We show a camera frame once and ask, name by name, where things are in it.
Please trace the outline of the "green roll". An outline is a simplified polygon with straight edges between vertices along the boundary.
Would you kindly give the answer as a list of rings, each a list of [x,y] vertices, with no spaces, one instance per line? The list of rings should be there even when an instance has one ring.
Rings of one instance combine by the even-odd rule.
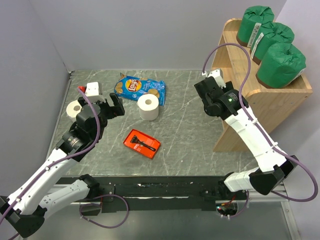
[[[281,89],[306,69],[305,55],[291,43],[277,42],[269,47],[256,73],[258,82],[270,89]]]
[[[261,25],[272,22],[274,17],[275,15],[269,6],[256,5],[247,8],[236,35],[238,43],[243,47],[250,48]]]
[[[295,38],[292,29],[279,22],[262,24],[253,40],[250,55],[256,64],[260,64],[267,50],[275,43],[291,44]]]

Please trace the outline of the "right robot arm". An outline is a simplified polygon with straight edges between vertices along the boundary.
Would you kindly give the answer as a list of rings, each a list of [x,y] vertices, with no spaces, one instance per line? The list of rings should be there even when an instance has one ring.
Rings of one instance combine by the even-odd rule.
[[[273,141],[255,117],[245,98],[234,89],[232,82],[218,85],[210,76],[194,85],[204,105],[204,112],[211,117],[220,117],[242,139],[258,166],[251,170],[232,172],[223,179],[218,193],[230,199],[240,190],[255,190],[268,195],[296,168],[298,158],[275,148]]]

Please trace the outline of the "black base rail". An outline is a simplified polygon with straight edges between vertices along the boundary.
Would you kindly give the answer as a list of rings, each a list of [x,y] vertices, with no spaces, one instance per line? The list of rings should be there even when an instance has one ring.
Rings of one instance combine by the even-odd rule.
[[[117,211],[202,210],[215,211],[218,203],[258,201],[252,190],[220,191],[220,176],[97,176],[103,213]]]

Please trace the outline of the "black razor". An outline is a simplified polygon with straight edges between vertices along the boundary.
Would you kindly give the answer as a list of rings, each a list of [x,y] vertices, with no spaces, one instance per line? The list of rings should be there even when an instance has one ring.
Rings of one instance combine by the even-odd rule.
[[[138,137],[136,135],[134,135],[132,137],[132,139],[130,140],[131,143],[135,143],[135,144],[139,144],[139,145],[142,145],[143,147],[155,152],[156,149],[150,145],[147,145],[146,143],[144,143],[143,141],[139,140]]]

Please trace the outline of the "wooden shelf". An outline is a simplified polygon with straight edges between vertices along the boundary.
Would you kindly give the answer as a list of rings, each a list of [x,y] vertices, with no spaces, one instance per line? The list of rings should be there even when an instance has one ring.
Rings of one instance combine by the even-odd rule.
[[[248,61],[244,52],[235,46],[223,46],[216,51],[212,70],[221,68],[225,82],[231,81],[235,89],[243,82]],[[313,92],[304,74],[284,88],[266,88],[261,85],[256,73],[259,65],[251,62],[250,75],[243,87],[242,95],[248,101],[259,123],[271,133],[290,116]],[[226,122],[223,132],[213,147],[215,152],[243,152],[248,148],[237,133]]]

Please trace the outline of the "orange razor box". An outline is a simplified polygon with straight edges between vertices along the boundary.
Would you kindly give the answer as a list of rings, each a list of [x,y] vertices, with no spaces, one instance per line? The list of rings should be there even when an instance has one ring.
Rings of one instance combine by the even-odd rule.
[[[149,159],[154,158],[161,146],[161,143],[157,139],[136,129],[130,131],[124,139],[123,144],[129,149]]]

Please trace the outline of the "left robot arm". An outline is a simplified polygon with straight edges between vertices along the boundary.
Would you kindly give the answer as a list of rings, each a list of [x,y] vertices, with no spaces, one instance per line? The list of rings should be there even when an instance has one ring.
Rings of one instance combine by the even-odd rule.
[[[37,232],[46,219],[70,203],[94,201],[100,191],[99,182],[85,174],[65,188],[49,193],[49,190],[79,163],[102,138],[108,120],[123,116],[123,100],[115,93],[110,98],[90,103],[88,97],[78,98],[80,112],[45,160],[43,165],[19,189],[9,196],[1,196],[1,220],[7,220],[22,238]]]

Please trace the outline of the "blue Lays chips bag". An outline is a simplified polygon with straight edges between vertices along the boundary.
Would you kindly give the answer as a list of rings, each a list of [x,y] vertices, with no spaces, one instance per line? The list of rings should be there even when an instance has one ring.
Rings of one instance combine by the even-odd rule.
[[[114,93],[122,98],[138,101],[145,94],[152,94],[158,98],[159,105],[165,105],[166,84],[163,80],[138,78],[120,73],[120,79],[114,86]]]

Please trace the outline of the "white paper towel roll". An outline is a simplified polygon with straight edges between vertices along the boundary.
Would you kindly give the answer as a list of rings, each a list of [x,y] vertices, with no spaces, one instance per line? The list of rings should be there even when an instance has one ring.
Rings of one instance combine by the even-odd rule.
[[[78,100],[74,100],[72,102],[70,102],[67,107],[66,107],[66,114],[68,116],[68,118],[72,121],[75,122],[76,121],[76,116],[78,113],[81,112],[82,106],[81,104],[78,102]]]
[[[153,94],[144,94],[137,101],[140,117],[145,121],[153,121],[159,115],[159,99]]]

